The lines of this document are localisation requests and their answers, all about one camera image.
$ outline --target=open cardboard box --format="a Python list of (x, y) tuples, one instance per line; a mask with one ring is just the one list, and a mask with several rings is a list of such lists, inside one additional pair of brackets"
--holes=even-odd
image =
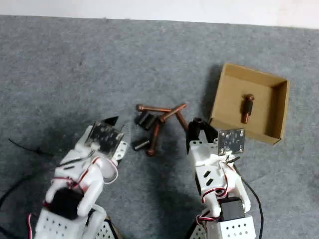
[[(244, 97), (253, 94), (252, 114), (241, 122)], [(224, 64), (210, 125), (219, 129), (245, 128), (246, 136), (275, 144), (285, 134), (289, 81), (231, 63)]]

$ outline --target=cable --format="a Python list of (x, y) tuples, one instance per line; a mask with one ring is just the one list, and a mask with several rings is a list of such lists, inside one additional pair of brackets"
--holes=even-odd
[(227, 164), (229, 164), (229, 163), (234, 163), (234, 162), (236, 162), (238, 159), (240, 159), (240, 156), (238, 156), (238, 157), (236, 157), (236, 158), (234, 158), (234, 159), (232, 159), (232, 160), (229, 160), (229, 161), (227, 162)]
[(255, 193), (255, 191), (252, 189), (252, 187), (244, 180), (244, 178), (241, 176), (241, 174), (238, 172), (237, 167), (235, 166), (235, 164), (233, 165), (234, 169), (236, 170), (237, 174), (241, 177), (241, 180), (243, 181), (243, 183), (247, 186), (247, 188), (249, 188), (249, 190), (252, 192), (252, 194), (255, 196), (258, 206), (259, 206), (259, 212), (260, 212), (260, 230), (259, 230), (259, 239), (262, 238), (263, 236), (263, 229), (264, 229), (264, 213), (263, 213), (263, 209), (261, 207), (261, 202), (259, 200), (258, 195)]
[(50, 156), (50, 157), (53, 157), (54, 155), (51, 154), (51, 153), (48, 153), (48, 152), (43, 152), (42, 150), (40, 150), (40, 148), (37, 148), (37, 149), (31, 149), (31, 148), (26, 148), (16, 142), (14, 142), (12, 139), (8, 138), (8, 140), (13, 143), (15, 146), (18, 146), (20, 148), (23, 148), (24, 150), (27, 150), (27, 151), (30, 151), (30, 152), (33, 152), (33, 153), (36, 153), (38, 155), (47, 155), (47, 156)]
[[(39, 170), (33, 174), (30, 174), (30, 175), (27, 175), (27, 176), (24, 176), (22, 178), (20, 178), (18, 181), (16, 181), (0, 198), (0, 210), (3, 206), (3, 203), (5, 202), (5, 200), (7, 199), (7, 197), (15, 190), (17, 189), (20, 185), (22, 185), (24, 182), (28, 181), (28, 180), (31, 180), (33, 178), (35, 178), (36, 176), (38, 175), (41, 175), (41, 174), (44, 174), (44, 173), (47, 173), (51, 170), (54, 170), (56, 169), (57, 167), (62, 167), (62, 166), (65, 166), (65, 165), (69, 165), (69, 164), (72, 164), (72, 163), (75, 163), (75, 162), (79, 162), (79, 161), (82, 161), (82, 160), (85, 160), (87, 158), (89, 158), (90, 156), (93, 155), (95, 151), (92, 150), (86, 157), (84, 158), (78, 158), (78, 159), (74, 159), (74, 160), (71, 160), (71, 161), (68, 161), (66, 163), (63, 163), (63, 164), (59, 164), (59, 165), (56, 165), (54, 167), (50, 167), (50, 168), (45, 168), (45, 169), (42, 169), (42, 170)], [(1, 227), (0, 226), (0, 232), (2, 234), (4, 234), (5, 236), (7, 236), (8, 238), (11, 238), (11, 239), (21, 239), (20, 237), (16, 236), (15, 234), (13, 234), (12, 232), (6, 230), (5, 228)]]
[(202, 202), (202, 203), (205, 202), (204, 197), (205, 197), (207, 194), (211, 193), (211, 192), (216, 192), (216, 195), (217, 195), (218, 197), (223, 197), (223, 196), (225, 196), (225, 195), (227, 194), (228, 178), (227, 178), (227, 176), (226, 176), (226, 173), (225, 173), (224, 169), (223, 169), (223, 172), (224, 172), (224, 177), (225, 177), (225, 181), (226, 181), (226, 187), (225, 187), (225, 188), (221, 188), (221, 187), (220, 187), (220, 188), (213, 188), (213, 189), (210, 189), (210, 190), (204, 192), (204, 193), (203, 193), (203, 196), (201, 197), (201, 202)]
[(26, 217), (26, 225), (27, 225), (27, 228), (28, 228), (28, 239), (32, 239), (33, 236), (32, 236), (32, 226), (31, 226), (31, 215), (32, 213), (30, 213), (27, 217)]

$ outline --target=copper screw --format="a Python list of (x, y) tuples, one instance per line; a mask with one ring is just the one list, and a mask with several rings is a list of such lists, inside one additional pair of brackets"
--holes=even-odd
[(160, 107), (153, 107), (153, 106), (144, 106), (143, 104), (136, 105), (136, 109), (138, 111), (155, 111), (155, 112), (170, 112), (171, 109), (169, 108), (160, 108)]
[(181, 114), (181, 112), (177, 111), (177, 113), (175, 115), (176, 115), (176, 118), (178, 119), (179, 123), (181, 124), (181, 126), (187, 132), (188, 131), (188, 124), (187, 124), (186, 120), (184, 119), (183, 115)]
[(154, 131), (153, 131), (153, 137), (151, 140), (151, 147), (146, 151), (147, 156), (152, 157), (155, 155), (155, 147), (156, 147), (156, 141), (158, 139), (159, 135), (159, 130), (160, 130), (160, 123), (156, 122)]
[(248, 94), (245, 96), (245, 102), (244, 102), (244, 106), (243, 106), (242, 123), (248, 123), (248, 118), (251, 115), (254, 99), (255, 99), (255, 97), (253, 94)]
[(177, 113), (178, 111), (180, 111), (181, 109), (185, 108), (187, 106), (187, 104), (181, 104), (180, 106), (175, 107), (174, 109), (172, 109), (170, 112), (167, 112), (166, 114), (159, 116), (159, 120), (161, 121), (161, 123), (165, 123), (165, 121), (171, 117), (173, 114)]

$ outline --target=screw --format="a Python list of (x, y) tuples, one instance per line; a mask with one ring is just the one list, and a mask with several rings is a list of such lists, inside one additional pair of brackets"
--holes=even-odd
[(132, 147), (135, 151), (139, 151), (140, 149), (148, 146), (150, 144), (150, 140), (147, 139), (147, 138), (143, 138), (142, 140), (140, 141), (137, 141), (137, 142), (133, 142), (132, 143)]
[(179, 123), (181, 124), (181, 126), (187, 132), (188, 131), (188, 124), (187, 124), (186, 120), (184, 119), (183, 115), (181, 114), (181, 112), (177, 111), (175, 115), (176, 115)]
[(152, 157), (155, 155), (155, 147), (156, 147), (156, 141), (158, 139), (159, 135), (159, 130), (160, 130), (160, 123), (156, 122), (154, 131), (153, 131), (153, 137), (151, 140), (151, 147), (146, 151), (147, 156)]
[(167, 112), (166, 114), (159, 116), (159, 120), (161, 121), (161, 123), (165, 123), (165, 121), (171, 117), (173, 114), (177, 113), (178, 111), (180, 111), (181, 109), (185, 108), (187, 106), (187, 104), (181, 104), (180, 106), (175, 107), (174, 109), (172, 109), (170, 112)]
[(245, 102), (243, 106), (243, 117), (242, 117), (242, 123), (247, 123), (248, 118), (251, 115), (251, 111), (253, 108), (253, 101), (255, 97), (253, 94), (248, 94), (245, 96)]
[(159, 108), (159, 107), (153, 107), (153, 106), (145, 106), (143, 104), (136, 105), (136, 109), (138, 111), (155, 111), (155, 112), (170, 112), (171, 109), (169, 108)]

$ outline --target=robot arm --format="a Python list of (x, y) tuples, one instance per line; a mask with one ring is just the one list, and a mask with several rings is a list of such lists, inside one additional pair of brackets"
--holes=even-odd
[(200, 119), (189, 124), (188, 159), (193, 165), (201, 202), (206, 206), (196, 217), (197, 225), (190, 238), (196, 235), (207, 239), (256, 237), (252, 217), (247, 214), (250, 200), (233, 168), (234, 154), (243, 151), (243, 142), (243, 129), (218, 133)]
[[(130, 126), (126, 122), (118, 130), (105, 121), (89, 126), (55, 169), (35, 239), (94, 239), (99, 238), (98, 230), (111, 226), (105, 224), (106, 212), (95, 202), (103, 185), (118, 177), (117, 166), (130, 143)], [(107, 232), (108, 238), (117, 238), (110, 228), (101, 237)]]

